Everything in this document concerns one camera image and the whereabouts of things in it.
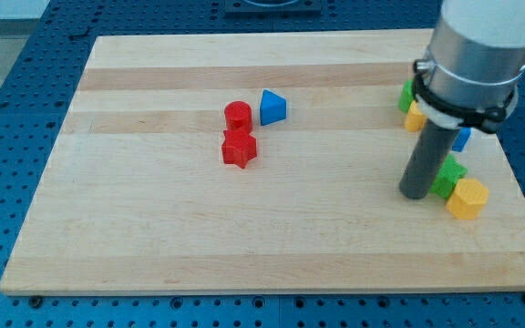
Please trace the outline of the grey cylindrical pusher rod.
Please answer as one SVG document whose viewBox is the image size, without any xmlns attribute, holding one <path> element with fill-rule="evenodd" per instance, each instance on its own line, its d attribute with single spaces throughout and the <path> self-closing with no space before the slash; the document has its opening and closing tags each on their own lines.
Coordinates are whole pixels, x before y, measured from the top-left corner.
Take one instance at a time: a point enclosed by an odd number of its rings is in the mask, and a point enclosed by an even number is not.
<svg viewBox="0 0 525 328">
<path fill-rule="evenodd" d="M 442 128 L 427 120 L 399 182 L 406 198 L 421 200 L 427 196 L 458 133 L 458 129 Z"/>
</svg>

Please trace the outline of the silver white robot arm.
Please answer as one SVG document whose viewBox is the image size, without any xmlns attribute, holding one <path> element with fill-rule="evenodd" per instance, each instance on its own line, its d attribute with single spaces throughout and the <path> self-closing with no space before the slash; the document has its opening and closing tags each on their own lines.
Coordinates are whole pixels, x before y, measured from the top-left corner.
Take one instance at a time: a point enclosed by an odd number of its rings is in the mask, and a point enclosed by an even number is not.
<svg viewBox="0 0 525 328">
<path fill-rule="evenodd" d="M 525 0 L 445 0 L 412 93 L 427 121 L 399 189 L 424 198 L 462 128 L 496 133 L 525 71 Z"/>
</svg>

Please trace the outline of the yellow block behind arm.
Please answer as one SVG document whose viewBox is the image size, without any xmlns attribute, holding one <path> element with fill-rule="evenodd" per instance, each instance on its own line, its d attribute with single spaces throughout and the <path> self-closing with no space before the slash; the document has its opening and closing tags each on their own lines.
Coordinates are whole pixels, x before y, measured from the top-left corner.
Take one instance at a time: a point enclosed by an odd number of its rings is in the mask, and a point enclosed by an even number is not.
<svg viewBox="0 0 525 328">
<path fill-rule="evenodd" d="M 404 128 L 408 132 L 421 131 L 427 122 L 427 116 L 420 110 L 418 103 L 413 100 L 405 117 Z"/>
</svg>

